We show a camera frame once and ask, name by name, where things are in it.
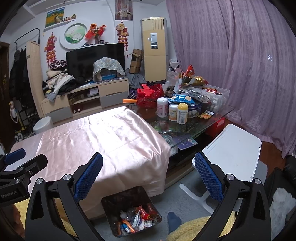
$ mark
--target white fur throw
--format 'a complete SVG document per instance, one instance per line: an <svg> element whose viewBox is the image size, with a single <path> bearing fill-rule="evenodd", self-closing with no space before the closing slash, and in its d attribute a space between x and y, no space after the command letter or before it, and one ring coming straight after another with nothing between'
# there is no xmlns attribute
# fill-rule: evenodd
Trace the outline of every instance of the white fur throw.
<svg viewBox="0 0 296 241"><path fill-rule="evenodd" d="M273 240L285 226L287 214L296 206L296 200L283 188L278 188L269 208L271 218L271 240Z"/></svg>

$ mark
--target hat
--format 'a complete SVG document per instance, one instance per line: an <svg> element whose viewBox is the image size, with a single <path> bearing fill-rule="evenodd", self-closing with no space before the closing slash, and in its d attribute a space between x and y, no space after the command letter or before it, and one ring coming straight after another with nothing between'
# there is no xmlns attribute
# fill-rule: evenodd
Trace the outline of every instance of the hat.
<svg viewBox="0 0 296 241"><path fill-rule="evenodd" d="M60 61L58 61L58 60L54 60L54 61L50 64L49 68L50 68L51 70L55 70L55 69L58 69L58 68L65 68L66 66L67 66L67 61L65 61L65 60L60 60Z"/></svg>

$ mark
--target door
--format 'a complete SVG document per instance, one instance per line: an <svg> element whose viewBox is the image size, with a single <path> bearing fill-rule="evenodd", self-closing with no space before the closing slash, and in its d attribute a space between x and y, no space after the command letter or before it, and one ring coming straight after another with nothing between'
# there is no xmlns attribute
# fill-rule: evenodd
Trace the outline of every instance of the door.
<svg viewBox="0 0 296 241"><path fill-rule="evenodd" d="M8 52L9 44L0 42L0 143L6 153L9 153L15 142L15 124L10 118L8 105L10 101Z"/></svg>

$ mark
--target yellow cap bottle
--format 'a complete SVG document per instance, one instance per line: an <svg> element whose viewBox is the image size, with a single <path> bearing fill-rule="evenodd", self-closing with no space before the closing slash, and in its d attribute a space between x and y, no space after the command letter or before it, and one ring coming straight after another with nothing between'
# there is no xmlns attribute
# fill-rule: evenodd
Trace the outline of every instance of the yellow cap bottle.
<svg viewBox="0 0 296 241"><path fill-rule="evenodd" d="M188 114L188 105L184 103L178 104L177 123L181 125L186 124L187 114Z"/></svg>

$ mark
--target blue textured gripper pad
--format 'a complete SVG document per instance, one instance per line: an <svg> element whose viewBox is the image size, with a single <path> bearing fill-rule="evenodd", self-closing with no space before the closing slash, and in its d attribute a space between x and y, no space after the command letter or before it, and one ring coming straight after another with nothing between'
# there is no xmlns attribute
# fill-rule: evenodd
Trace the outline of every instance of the blue textured gripper pad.
<svg viewBox="0 0 296 241"><path fill-rule="evenodd" d="M91 186L103 167L103 156L97 154L93 161L89 164L85 172L81 175L75 185L74 199L77 203L86 198Z"/></svg>
<svg viewBox="0 0 296 241"><path fill-rule="evenodd" d="M194 163L211 197L222 202L224 198L222 184L201 153L196 153Z"/></svg>
<svg viewBox="0 0 296 241"><path fill-rule="evenodd" d="M26 156L26 152L24 149L18 149L10 154L7 154L4 160L5 164L11 165L20 159L23 159Z"/></svg>

